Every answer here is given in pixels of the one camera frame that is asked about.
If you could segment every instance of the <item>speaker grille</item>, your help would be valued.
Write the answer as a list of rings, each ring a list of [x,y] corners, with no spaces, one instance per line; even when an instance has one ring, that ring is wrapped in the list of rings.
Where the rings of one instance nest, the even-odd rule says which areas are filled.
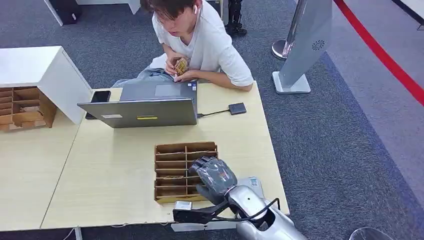
[[[325,41],[317,40],[314,43],[312,43],[312,50],[314,50],[314,51],[321,50],[324,47],[325,44],[326,44]]]

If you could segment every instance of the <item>label sticker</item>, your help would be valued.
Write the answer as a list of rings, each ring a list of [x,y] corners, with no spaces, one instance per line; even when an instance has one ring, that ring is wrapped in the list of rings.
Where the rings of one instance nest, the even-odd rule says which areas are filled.
[[[120,119],[122,116],[120,114],[108,114],[108,115],[102,115],[105,119]]]
[[[254,187],[258,186],[258,180],[256,180],[256,178],[251,178],[250,179],[250,184]]]
[[[137,116],[137,120],[153,120],[158,119],[157,116]]]

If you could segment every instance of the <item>hand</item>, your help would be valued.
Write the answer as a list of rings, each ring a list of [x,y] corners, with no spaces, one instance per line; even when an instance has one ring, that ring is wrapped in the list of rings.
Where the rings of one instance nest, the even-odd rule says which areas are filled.
[[[222,203],[228,190],[237,185],[233,171],[223,160],[214,156],[196,159],[188,171],[199,175],[205,186],[196,184],[196,190],[215,205]]]
[[[177,72],[174,70],[174,65],[177,63],[177,60],[180,58],[187,59],[186,56],[182,55],[181,53],[171,51],[169,54],[166,54],[166,66],[165,66],[165,72],[167,72],[171,76],[175,76]]]
[[[199,72],[201,72],[201,71],[200,70],[188,70],[188,71],[184,72],[182,75],[175,77],[174,82],[182,83],[182,82],[191,81],[193,79],[198,79],[199,78]]]

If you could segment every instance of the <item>black cable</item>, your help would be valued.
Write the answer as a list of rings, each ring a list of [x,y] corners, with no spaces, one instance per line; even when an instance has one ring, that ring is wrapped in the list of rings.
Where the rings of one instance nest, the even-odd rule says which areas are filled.
[[[259,214],[265,212],[265,210],[269,209],[275,202],[278,202],[278,209],[280,209],[280,199],[277,197],[276,199],[272,200],[272,202],[270,202],[268,205],[266,205],[266,207],[264,207],[262,210],[260,210],[259,212],[257,212],[256,214],[249,216],[249,217],[245,217],[245,218],[225,218],[225,217],[220,217],[220,216],[213,216],[214,218],[221,220],[221,221],[228,221],[228,222],[243,222],[243,221],[249,221],[253,218],[256,218],[257,216],[259,216]]]
[[[211,112],[211,113],[208,113],[208,114],[198,113],[197,114],[197,118],[199,119],[199,118],[203,118],[204,116],[209,116],[209,115],[214,115],[214,114],[220,114],[220,113],[225,113],[225,112],[229,112],[229,111],[230,110],[227,109],[227,110],[222,110],[222,111]]]

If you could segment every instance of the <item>white t-shirt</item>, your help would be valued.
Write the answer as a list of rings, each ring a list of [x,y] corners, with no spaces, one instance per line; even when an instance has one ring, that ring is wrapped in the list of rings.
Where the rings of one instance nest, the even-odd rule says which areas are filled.
[[[233,47],[231,37],[226,33],[223,21],[217,11],[205,0],[194,27],[193,37],[185,45],[179,37],[167,32],[153,15],[153,28],[160,44],[166,44],[177,53],[190,58],[189,69],[227,74],[231,83],[243,87],[253,83],[252,73],[242,56]],[[153,59],[152,69],[164,69],[167,55]]]

